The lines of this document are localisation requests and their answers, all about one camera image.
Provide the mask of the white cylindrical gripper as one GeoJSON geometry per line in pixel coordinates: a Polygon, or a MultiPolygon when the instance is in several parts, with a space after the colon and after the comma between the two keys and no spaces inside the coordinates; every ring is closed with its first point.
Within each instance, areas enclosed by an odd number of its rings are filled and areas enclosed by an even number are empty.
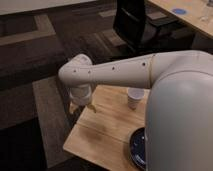
{"type": "Polygon", "coordinates": [[[86,106],[91,109],[94,113],[97,112],[93,104],[89,104],[92,101],[92,89],[89,84],[80,85],[77,87],[70,88],[70,99],[69,113],[74,114],[78,106],[86,106]]]}

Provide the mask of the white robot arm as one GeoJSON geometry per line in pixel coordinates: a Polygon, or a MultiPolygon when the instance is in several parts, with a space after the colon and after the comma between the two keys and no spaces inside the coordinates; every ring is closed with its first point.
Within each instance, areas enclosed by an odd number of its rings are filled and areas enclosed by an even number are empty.
{"type": "Polygon", "coordinates": [[[212,54],[160,52],[96,65],[78,54],[58,76],[77,105],[91,101],[93,84],[148,89],[146,171],[213,171],[212,54]]]}

